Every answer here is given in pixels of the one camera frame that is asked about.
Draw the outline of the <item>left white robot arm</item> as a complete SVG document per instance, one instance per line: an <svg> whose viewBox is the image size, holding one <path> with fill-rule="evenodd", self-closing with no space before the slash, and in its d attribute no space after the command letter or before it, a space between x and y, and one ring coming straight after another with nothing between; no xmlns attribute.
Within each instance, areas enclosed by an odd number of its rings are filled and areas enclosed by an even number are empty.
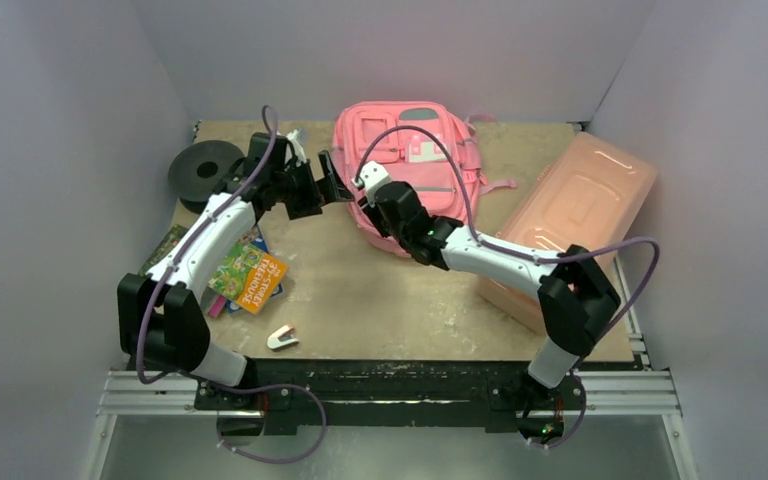
<svg viewBox="0 0 768 480"><path fill-rule="evenodd" d="M219 385L232 408L257 399L258 382L246 374L249 360L211 337L200 300L232 246L276 204L289 219L321 214L324 206L353 196L340 179L328 151L317 155L322 177L315 178L297 134L258 132L248 151L222 170L200 216L182 240L144 275L127 274L117 286L120 346L146 373L189 374Z"/></svg>

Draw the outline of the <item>pink student backpack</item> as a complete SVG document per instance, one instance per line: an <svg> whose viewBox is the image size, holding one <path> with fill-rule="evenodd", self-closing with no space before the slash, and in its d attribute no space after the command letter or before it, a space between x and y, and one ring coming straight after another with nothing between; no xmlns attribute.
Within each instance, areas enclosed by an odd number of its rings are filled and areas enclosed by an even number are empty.
<svg viewBox="0 0 768 480"><path fill-rule="evenodd" d="M367 101L338 115L332 137L332 161L356 199L361 194L352 180L363 154L382 132L400 125L418 126L433 134L446 147L464 180L465 187L461 188L445 153L424 134L400 130L376 144L368 161L383 166L391 179L408 182L430 214L465 221L466 207L476 212L481 196L516 186L512 179L486 179L475 130L444 106L423 101Z"/></svg>

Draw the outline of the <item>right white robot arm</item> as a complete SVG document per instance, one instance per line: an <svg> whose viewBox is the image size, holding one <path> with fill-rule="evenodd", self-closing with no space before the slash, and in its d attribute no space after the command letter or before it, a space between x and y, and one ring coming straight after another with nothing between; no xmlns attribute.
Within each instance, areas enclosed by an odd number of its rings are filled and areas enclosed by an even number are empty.
<svg viewBox="0 0 768 480"><path fill-rule="evenodd" d="M538 304L547 338L521 381L524 399L544 407L561 381L587 357L620 307L620 297L586 249L528 249L498 240L481 242L459 220L428 213L404 181L360 180L358 204L378 232L423 265L489 278Z"/></svg>

